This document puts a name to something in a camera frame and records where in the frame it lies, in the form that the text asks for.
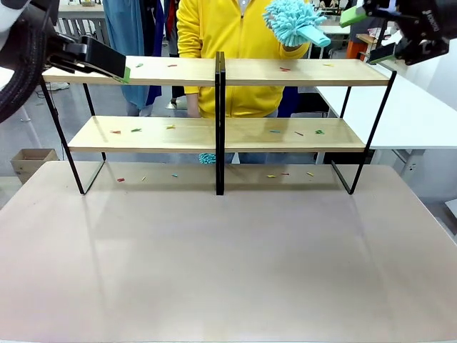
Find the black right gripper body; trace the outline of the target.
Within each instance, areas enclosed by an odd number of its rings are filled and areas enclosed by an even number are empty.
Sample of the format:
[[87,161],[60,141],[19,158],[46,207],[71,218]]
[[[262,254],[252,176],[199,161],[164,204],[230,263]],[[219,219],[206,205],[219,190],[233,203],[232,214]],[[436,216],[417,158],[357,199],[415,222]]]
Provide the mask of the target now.
[[451,0],[398,0],[403,38],[396,58],[414,65],[447,54],[451,40]]

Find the hanging dark blue garment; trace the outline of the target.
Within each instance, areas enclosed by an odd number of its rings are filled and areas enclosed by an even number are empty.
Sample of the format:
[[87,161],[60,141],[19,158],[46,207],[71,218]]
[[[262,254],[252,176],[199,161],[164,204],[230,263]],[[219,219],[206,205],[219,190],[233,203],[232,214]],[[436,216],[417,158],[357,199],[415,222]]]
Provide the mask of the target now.
[[139,0],[141,15],[141,56],[157,56],[162,53],[164,36],[164,10],[161,0]]

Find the white background desk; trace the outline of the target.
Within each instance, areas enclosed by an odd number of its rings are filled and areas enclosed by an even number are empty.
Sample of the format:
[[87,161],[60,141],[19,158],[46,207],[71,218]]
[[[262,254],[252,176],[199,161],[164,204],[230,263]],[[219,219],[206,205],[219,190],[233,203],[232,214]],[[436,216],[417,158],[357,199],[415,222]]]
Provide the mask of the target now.
[[328,58],[343,56],[343,52],[348,46],[350,27],[341,28],[339,17],[332,16],[320,25],[320,29],[325,35],[330,37],[331,45],[326,48],[320,48],[319,58],[322,59],[325,56]]

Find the person's right hand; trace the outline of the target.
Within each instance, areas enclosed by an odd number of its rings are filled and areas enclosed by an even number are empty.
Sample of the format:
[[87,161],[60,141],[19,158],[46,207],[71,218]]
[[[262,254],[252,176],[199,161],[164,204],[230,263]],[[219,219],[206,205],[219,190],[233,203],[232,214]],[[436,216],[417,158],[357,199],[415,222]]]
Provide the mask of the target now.
[[197,93],[187,94],[186,101],[188,116],[191,118],[199,118],[201,116],[199,113],[199,95]]

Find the person in yellow hoodie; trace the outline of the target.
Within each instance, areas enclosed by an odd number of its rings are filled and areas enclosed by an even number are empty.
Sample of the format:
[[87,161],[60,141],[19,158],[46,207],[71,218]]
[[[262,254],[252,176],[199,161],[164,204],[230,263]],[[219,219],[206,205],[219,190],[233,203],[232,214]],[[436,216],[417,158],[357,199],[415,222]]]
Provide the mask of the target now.
[[[179,56],[212,59],[222,51],[227,59],[301,59],[310,44],[279,41],[263,20],[271,0],[180,0],[176,12]],[[246,120],[244,134],[257,134],[254,119],[275,118],[281,86],[229,86],[226,114]]]

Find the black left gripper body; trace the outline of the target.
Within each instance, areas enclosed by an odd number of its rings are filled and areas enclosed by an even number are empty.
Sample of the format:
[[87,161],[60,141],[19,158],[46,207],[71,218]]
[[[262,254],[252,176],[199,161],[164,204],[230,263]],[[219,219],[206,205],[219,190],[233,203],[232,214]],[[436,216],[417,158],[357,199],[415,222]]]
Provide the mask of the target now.
[[79,54],[83,52],[81,42],[57,32],[59,0],[45,0],[45,66],[55,64],[74,64],[82,66]]

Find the large white table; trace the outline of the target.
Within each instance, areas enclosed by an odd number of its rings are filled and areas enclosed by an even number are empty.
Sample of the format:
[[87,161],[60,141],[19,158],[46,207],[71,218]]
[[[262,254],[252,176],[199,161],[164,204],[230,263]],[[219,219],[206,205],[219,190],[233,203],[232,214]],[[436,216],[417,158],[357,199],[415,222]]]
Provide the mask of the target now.
[[[386,90],[384,86],[318,86],[317,91],[336,116],[342,116],[366,143]],[[457,149],[457,111],[421,87],[397,75],[371,141],[376,151],[394,151],[403,161],[401,177],[410,178],[425,151]]]

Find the hanging blue coat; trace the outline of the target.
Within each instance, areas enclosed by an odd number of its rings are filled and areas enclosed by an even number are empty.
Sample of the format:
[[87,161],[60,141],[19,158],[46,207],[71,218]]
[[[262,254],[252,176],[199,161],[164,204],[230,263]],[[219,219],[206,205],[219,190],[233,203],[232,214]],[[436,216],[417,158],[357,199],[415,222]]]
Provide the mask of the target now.
[[[110,45],[125,56],[144,55],[144,33],[139,0],[103,0]],[[128,116],[151,116],[146,105],[148,86],[121,86]]]

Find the brown cardboard box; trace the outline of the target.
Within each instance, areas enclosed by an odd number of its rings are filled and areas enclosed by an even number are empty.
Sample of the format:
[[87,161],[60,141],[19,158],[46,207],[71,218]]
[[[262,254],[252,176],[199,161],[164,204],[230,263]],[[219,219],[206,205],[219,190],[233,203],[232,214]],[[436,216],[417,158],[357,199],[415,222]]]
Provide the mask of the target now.
[[12,159],[11,165],[22,184],[48,161],[58,161],[54,149],[21,149]]

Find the orange box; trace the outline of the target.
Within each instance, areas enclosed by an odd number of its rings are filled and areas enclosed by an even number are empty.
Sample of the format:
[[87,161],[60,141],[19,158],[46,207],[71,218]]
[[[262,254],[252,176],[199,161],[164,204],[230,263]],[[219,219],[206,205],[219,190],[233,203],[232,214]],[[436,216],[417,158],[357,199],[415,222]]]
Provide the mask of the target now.
[[367,50],[367,43],[362,41],[353,41],[350,40],[348,42],[347,50],[346,50],[346,58],[347,59],[360,59],[363,61],[364,54]]

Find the white table with slanted leg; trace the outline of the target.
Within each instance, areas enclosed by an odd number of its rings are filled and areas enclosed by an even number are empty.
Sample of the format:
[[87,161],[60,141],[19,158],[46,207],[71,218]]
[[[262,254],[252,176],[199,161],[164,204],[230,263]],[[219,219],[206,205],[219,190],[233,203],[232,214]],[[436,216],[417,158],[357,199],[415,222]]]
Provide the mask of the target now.
[[[14,72],[10,69],[0,67],[0,91],[10,82]],[[31,118],[27,114],[25,107],[22,106],[16,114],[19,115],[19,118],[22,122],[23,128],[25,128],[26,133],[35,149],[41,149],[42,145],[39,141],[36,130],[32,124]]]

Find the royal blue cloth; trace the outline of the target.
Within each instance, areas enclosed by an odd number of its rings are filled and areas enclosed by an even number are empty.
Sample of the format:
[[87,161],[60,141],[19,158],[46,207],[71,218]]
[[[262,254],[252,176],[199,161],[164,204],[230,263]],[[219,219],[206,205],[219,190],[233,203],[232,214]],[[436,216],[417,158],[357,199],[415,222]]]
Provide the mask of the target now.
[[282,99],[278,106],[278,118],[290,118],[298,106],[298,88],[286,86],[283,90]]

